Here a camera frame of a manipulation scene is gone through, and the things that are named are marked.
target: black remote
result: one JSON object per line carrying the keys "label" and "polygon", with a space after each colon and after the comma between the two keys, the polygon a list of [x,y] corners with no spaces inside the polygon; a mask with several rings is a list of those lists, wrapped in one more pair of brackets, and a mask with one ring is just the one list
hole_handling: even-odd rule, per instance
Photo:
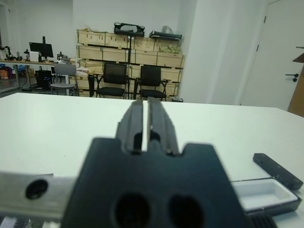
{"label": "black remote", "polygon": [[255,153],[253,161],[290,190],[298,190],[303,182],[264,153]]}

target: black office chair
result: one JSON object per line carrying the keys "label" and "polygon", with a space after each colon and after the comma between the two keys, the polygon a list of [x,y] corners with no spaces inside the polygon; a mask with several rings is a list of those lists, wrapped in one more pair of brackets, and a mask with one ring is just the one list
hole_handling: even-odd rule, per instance
{"label": "black office chair", "polygon": [[[104,75],[98,80],[97,79],[97,90],[96,90],[96,97],[99,95],[105,96],[123,96],[125,99],[126,95],[126,88],[128,84],[128,77],[127,77],[127,65],[126,64],[118,64],[118,63],[104,63]],[[124,89],[122,88],[115,88],[115,87],[102,87],[99,88],[99,84],[101,80],[104,79],[105,83],[113,83],[113,84],[121,84],[124,85]]]}
{"label": "black office chair", "polygon": [[[140,95],[142,97],[155,97],[160,98],[161,101],[165,98],[167,101],[166,95],[166,86],[168,80],[161,80],[161,68],[155,66],[142,66],[141,67],[141,78],[138,79],[138,84],[140,86]],[[163,85],[163,92],[156,90],[156,87]],[[142,89],[142,86],[154,86],[154,89]]]}

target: chair seat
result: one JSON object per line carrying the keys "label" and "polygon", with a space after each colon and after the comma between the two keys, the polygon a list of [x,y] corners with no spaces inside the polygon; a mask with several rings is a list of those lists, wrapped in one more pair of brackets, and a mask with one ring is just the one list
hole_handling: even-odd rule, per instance
{"label": "chair seat", "polygon": [[96,93],[100,95],[108,95],[108,96],[123,96],[124,89],[115,88],[115,87],[102,87],[100,89],[97,89]]}
{"label": "chair seat", "polygon": [[139,93],[142,97],[155,97],[155,98],[166,98],[166,95],[158,90],[151,90],[151,89],[141,89]]}
{"label": "chair seat", "polygon": [[53,83],[53,84],[51,84],[51,87],[69,89],[69,88],[74,88],[75,84]]}

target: computer monitor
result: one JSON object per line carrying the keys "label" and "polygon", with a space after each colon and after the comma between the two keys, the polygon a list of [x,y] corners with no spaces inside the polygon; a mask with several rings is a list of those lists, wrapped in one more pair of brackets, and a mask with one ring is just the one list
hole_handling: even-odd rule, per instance
{"label": "computer monitor", "polygon": [[53,49],[51,44],[43,44],[43,43],[29,43],[29,48],[31,51],[37,51],[41,53],[41,56],[47,58],[53,58]]}

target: white foam insert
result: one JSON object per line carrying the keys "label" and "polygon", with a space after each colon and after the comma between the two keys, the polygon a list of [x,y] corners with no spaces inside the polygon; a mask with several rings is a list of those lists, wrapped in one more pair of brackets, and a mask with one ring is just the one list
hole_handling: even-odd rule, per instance
{"label": "white foam insert", "polygon": [[232,182],[244,211],[296,201],[297,197],[274,179]]}

